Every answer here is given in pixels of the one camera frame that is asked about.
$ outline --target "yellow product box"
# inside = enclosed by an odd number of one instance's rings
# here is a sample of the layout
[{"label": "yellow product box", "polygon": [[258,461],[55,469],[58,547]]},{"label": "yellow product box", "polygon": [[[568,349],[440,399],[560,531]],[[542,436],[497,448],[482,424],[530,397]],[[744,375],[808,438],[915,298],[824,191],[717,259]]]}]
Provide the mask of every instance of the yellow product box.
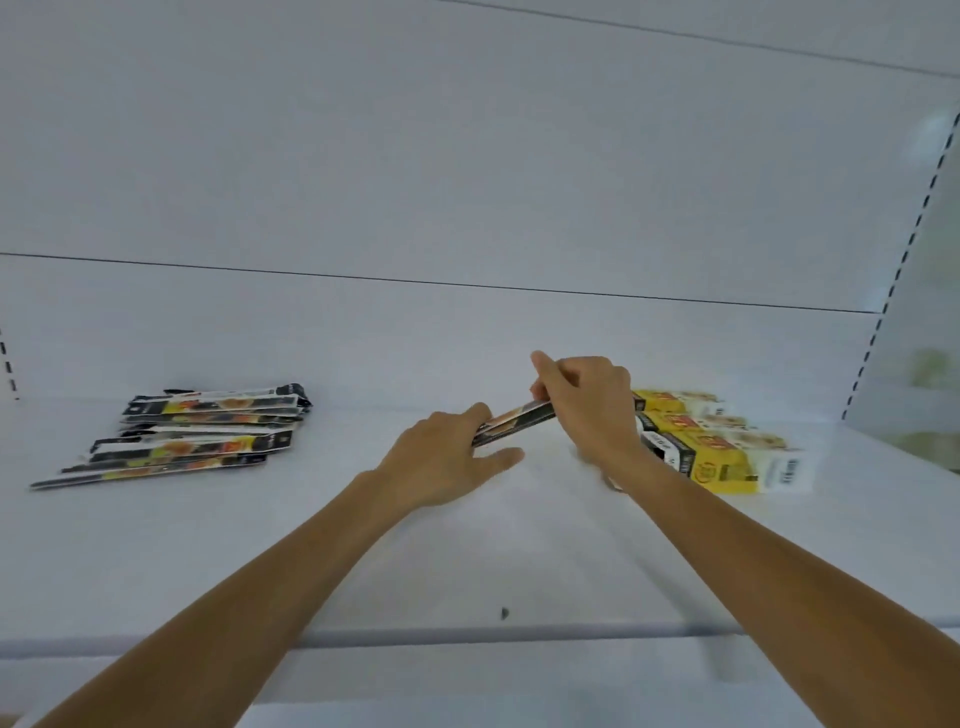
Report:
[{"label": "yellow product box", "polygon": [[811,462],[778,435],[755,430],[643,432],[667,465],[718,494],[809,490]]},{"label": "yellow product box", "polygon": [[634,390],[637,412],[671,412],[693,417],[726,414],[727,404],[707,392],[662,392],[652,389]]},{"label": "yellow product box", "polygon": [[674,412],[637,412],[640,429],[644,432],[685,432],[704,429],[754,429],[744,417],[731,415],[691,415]]}]

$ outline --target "shelf surface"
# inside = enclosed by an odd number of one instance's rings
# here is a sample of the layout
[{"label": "shelf surface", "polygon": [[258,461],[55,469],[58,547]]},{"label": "shelf surface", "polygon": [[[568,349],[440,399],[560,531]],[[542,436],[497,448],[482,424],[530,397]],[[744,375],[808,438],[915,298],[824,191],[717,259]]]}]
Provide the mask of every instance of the shelf surface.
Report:
[{"label": "shelf surface", "polygon": [[[247,471],[30,493],[111,431],[117,400],[0,408],[0,657],[115,654],[323,507],[424,412],[318,410]],[[730,614],[556,422],[526,461],[383,538],[302,645],[723,634]],[[960,480],[840,428],[808,496],[731,502],[941,626],[960,624]],[[510,615],[501,619],[507,607]]]}]

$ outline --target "white shelf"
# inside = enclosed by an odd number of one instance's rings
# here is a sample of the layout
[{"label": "white shelf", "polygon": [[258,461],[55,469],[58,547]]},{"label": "white shelf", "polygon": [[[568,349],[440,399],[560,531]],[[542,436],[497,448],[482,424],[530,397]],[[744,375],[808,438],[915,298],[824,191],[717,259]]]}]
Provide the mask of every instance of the white shelf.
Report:
[{"label": "white shelf", "polygon": [[667,33],[708,36],[799,53],[960,73],[952,0],[497,0],[481,4],[553,12]]},{"label": "white shelf", "polygon": [[129,398],[300,381],[322,407],[506,411],[532,349],[602,352],[640,383],[755,419],[840,418],[876,315],[0,257],[22,393]]},{"label": "white shelf", "polygon": [[[116,654],[289,532],[425,413],[320,409],[263,468],[29,493],[119,401],[0,410],[0,657]],[[732,618],[655,526],[578,465],[556,423],[512,473],[388,534],[304,645],[723,633]],[[811,496],[732,502],[941,625],[960,624],[960,480],[840,429]],[[501,620],[502,607],[510,616]]]},{"label": "white shelf", "polygon": [[878,311],[960,95],[437,2],[5,16],[28,255]]}]

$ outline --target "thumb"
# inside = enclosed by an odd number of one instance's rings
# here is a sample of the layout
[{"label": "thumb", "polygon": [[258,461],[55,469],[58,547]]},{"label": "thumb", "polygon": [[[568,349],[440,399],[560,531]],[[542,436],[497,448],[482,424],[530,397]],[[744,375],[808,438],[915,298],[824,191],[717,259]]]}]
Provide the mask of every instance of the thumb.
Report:
[{"label": "thumb", "polygon": [[500,475],[516,465],[526,453],[520,448],[498,450],[493,455],[473,458],[473,482],[481,486],[495,475]]},{"label": "thumb", "polygon": [[564,373],[560,371],[560,366],[545,353],[533,352],[530,354],[530,360],[534,363],[534,369],[536,369],[537,374],[540,375],[540,383],[546,388],[550,399],[569,389],[570,382],[566,380]]}]

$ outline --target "stack of snack packets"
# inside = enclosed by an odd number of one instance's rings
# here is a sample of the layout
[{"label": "stack of snack packets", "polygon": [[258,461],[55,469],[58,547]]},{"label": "stack of snack packets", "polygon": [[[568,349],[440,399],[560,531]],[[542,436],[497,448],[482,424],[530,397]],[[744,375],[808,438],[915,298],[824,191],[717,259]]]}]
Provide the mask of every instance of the stack of snack packets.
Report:
[{"label": "stack of snack packets", "polygon": [[674,470],[717,494],[809,491],[812,457],[762,432],[704,392],[635,391],[644,445]]},{"label": "stack of snack packets", "polygon": [[723,415],[727,404],[707,392],[664,392],[653,389],[635,389],[634,407],[637,412],[670,412],[693,417]]},{"label": "stack of snack packets", "polygon": [[83,463],[30,488],[259,465],[268,454],[291,447],[311,406],[299,384],[251,392],[140,395],[128,402],[117,436],[95,441]]}]

